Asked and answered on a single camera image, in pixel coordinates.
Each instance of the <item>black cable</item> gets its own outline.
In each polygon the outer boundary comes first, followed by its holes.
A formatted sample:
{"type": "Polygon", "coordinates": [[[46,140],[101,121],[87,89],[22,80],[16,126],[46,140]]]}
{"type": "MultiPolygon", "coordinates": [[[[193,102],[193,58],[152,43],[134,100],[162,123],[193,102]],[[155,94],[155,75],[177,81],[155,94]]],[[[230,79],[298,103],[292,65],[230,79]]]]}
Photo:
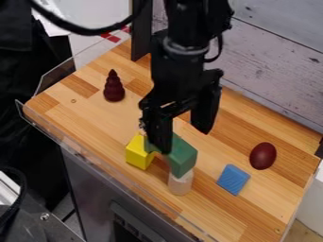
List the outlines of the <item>black cable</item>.
{"type": "Polygon", "coordinates": [[[0,216],[0,228],[2,228],[16,214],[16,212],[20,208],[20,205],[23,202],[23,199],[26,196],[26,177],[21,171],[15,169],[15,168],[12,168],[12,167],[3,166],[3,167],[0,167],[0,170],[7,173],[7,174],[14,175],[16,178],[18,178],[19,185],[20,185],[20,194],[19,194],[18,198],[5,211],[5,213],[3,213],[0,216]]]}
{"type": "Polygon", "coordinates": [[[211,62],[217,60],[221,56],[222,49],[223,49],[223,36],[222,36],[222,34],[220,34],[217,37],[217,44],[218,44],[218,47],[219,47],[217,55],[215,57],[213,57],[213,58],[210,58],[210,59],[204,59],[205,63],[211,63],[211,62]]]}
{"type": "Polygon", "coordinates": [[[87,28],[87,27],[78,26],[76,24],[63,20],[53,12],[48,11],[47,9],[44,9],[41,5],[36,3],[34,0],[29,0],[31,7],[37,10],[43,17],[45,17],[48,21],[50,21],[54,25],[59,26],[68,31],[71,31],[73,33],[76,33],[79,35],[85,35],[85,36],[94,36],[94,35],[100,35],[106,32],[111,32],[111,31],[120,29],[123,26],[126,26],[127,24],[131,23],[138,15],[140,15],[148,0],[137,0],[137,1],[141,1],[142,2],[141,5],[138,7],[138,9],[134,10],[132,15],[128,16],[123,21],[119,23],[115,23],[114,25],[111,25],[111,26],[104,26],[99,28],[87,28]]]}

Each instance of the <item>green block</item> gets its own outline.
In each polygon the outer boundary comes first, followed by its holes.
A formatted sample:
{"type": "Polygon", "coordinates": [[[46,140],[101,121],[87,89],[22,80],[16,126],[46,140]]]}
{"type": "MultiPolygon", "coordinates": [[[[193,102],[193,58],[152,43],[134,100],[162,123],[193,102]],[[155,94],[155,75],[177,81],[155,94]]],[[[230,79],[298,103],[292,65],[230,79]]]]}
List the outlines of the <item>green block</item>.
{"type": "MultiPolygon", "coordinates": [[[[161,153],[157,147],[148,142],[146,137],[144,150],[147,153],[154,151],[161,153]]],[[[169,162],[172,174],[179,179],[196,165],[197,150],[173,133],[172,151],[164,157],[169,162]]]]}

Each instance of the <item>yellow block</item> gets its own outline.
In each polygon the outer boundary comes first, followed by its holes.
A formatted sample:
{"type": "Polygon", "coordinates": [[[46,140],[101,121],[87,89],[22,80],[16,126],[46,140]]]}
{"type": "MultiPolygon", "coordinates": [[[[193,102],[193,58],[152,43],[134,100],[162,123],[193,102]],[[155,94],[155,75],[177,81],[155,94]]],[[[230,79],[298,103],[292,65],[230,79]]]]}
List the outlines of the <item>yellow block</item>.
{"type": "Polygon", "coordinates": [[[140,133],[136,134],[126,147],[126,161],[142,170],[146,170],[152,160],[154,154],[145,152],[145,138],[140,133]]]}

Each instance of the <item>table surface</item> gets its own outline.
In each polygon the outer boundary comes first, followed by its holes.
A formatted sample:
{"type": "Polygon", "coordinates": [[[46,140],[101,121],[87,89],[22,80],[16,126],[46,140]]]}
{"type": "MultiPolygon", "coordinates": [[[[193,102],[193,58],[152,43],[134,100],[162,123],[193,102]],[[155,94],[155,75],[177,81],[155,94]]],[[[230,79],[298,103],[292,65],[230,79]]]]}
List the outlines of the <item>table surface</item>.
{"type": "MultiPolygon", "coordinates": [[[[174,196],[167,188],[168,167],[159,157],[146,171],[125,161],[126,145],[138,130],[138,101],[152,87],[150,57],[136,62],[129,58],[127,41],[30,99],[25,114],[45,129],[54,126],[139,184],[171,209],[125,183],[197,236],[200,228],[219,241],[280,241],[319,164],[314,153],[321,135],[224,88],[209,135],[188,124],[188,113],[174,121],[175,132],[198,150],[193,190],[184,197],[174,196]],[[118,103],[103,96],[111,68],[126,87],[126,98],[118,103]],[[264,171],[253,169],[248,161],[250,151],[261,142],[272,143],[278,151],[274,165],[264,171]],[[215,183],[226,164],[251,176],[238,197],[215,183]]],[[[113,175],[111,169],[97,165],[113,175]]]]}

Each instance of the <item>toy block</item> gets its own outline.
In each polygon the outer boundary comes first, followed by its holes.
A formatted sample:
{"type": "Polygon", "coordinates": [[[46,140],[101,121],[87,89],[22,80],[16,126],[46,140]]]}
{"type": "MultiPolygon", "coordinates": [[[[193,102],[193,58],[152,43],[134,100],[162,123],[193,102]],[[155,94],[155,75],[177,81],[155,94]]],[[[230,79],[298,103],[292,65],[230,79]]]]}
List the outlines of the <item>toy block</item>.
{"type": "Polygon", "coordinates": [[[193,178],[193,169],[186,172],[180,179],[176,178],[172,173],[169,173],[168,188],[172,194],[184,196],[191,191],[193,178]]]}
{"type": "Polygon", "coordinates": [[[217,181],[217,184],[234,196],[238,196],[249,178],[250,175],[245,171],[239,169],[233,164],[227,164],[217,181]]]}
{"type": "Polygon", "coordinates": [[[145,138],[140,133],[136,134],[126,147],[126,161],[142,170],[146,170],[152,160],[153,153],[145,152],[145,138]]]}
{"type": "MultiPolygon", "coordinates": [[[[157,147],[150,144],[146,137],[144,139],[144,150],[148,153],[161,152],[157,147]]],[[[173,133],[172,151],[164,155],[164,158],[168,161],[172,174],[179,179],[196,165],[197,150],[173,133]]]]}

